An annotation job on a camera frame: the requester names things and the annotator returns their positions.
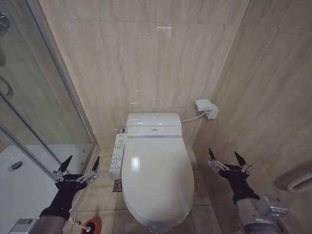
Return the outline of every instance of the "shower enclosure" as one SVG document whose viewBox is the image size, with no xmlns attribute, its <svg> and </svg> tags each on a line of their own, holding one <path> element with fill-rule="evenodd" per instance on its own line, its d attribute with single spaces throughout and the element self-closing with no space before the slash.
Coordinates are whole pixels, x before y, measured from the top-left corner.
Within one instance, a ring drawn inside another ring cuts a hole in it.
<svg viewBox="0 0 312 234">
<path fill-rule="evenodd" d="M 95 145 L 45 23 L 36 1 L 0 0 L 0 233 L 38 217 L 52 171 L 73 155 L 67 172 L 83 173 Z"/>
</svg>

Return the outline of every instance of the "glass shower door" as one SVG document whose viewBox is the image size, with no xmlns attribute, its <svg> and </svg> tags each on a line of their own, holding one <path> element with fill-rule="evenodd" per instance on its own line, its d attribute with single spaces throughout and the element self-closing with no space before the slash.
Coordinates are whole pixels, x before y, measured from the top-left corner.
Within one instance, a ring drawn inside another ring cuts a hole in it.
<svg viewBox="0 0 312 234">
<path fill-rule="evenodd" d="M 68 170 L 79 173 L 92 141 L 27 2 L 0 0 L 0 14 L 0 92 L 5 99 L 0 122 L 50 171 L 55 165 L 46 157 L 59 164 L 73 155 Z M 22 124 L 12 120 L 11 111 Z"/>
<path fill-rule="evenodd" d="M 56 193 L 50 176 L 0 132 L 0 233 L 9 233 L 19 218 L 37 218 Z"/>
</svg>

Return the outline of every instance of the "white outlet box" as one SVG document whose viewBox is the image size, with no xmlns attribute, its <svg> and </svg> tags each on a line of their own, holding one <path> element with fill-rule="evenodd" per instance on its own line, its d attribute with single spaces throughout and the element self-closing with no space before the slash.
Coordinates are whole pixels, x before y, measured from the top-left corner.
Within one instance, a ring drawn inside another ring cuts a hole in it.
<svg viewBox="0 0 312 234">
<path fill-rule="evenodd" d="M 208 119 L 215 118 L 219 112 L 218 108 L 208 99 L 196 100 L 195 103 L 198 111 L 207 112 L 206 116 Z"/>
</svg>

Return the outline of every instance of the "toilet plunger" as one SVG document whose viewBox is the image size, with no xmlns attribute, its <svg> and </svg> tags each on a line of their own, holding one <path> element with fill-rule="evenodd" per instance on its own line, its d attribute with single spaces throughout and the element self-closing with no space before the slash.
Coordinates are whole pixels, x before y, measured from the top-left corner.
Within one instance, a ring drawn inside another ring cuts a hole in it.
<svg viewBox="0 0 312 234">
<path fill-rule="evenodd" d="M 81 227 L 80 234 L 100 234 L 101 233 L 101 228 L 102 228 L 101 224 L 97 222 L 94 218 L 86 221 L 84 224 L 80 220 L 74 217 L 70 217 L 69 221 L 75 224 L 76 226 Z"/>
</svg>

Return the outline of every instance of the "robotic arm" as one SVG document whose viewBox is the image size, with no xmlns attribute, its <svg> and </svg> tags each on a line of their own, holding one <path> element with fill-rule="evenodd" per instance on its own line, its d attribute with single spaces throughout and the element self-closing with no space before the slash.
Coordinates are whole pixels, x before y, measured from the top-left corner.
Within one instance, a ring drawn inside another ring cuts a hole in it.
<svg viewBox="0 0 312 234">
<path fill-rule="evenodd" d="M 99 157 L 92 171 L 86 175 L 66 174 L 72 156 L 53 172 L 58 193 L 51 205 L 40 214 L 40 219 L 19 219 L 9 234 L 62 234 L 63 227 L 70 216 L 75 194 L 87 187 L 98 177 Z"/>
<path fill-rule="evenodd" d="M 240 231 L 237 234 L 285 233 L 279 219 L 288 209 L 277 197 L 260 198 L 246 181 L 251 165 L 248 165 L 237 152 L 235 156 L 240 166 L 219 162 L 209 149 L 208 166 L 228 180 L 234 193 L 233 202 L 238 208 L 240 221 Z"/>
</svg>

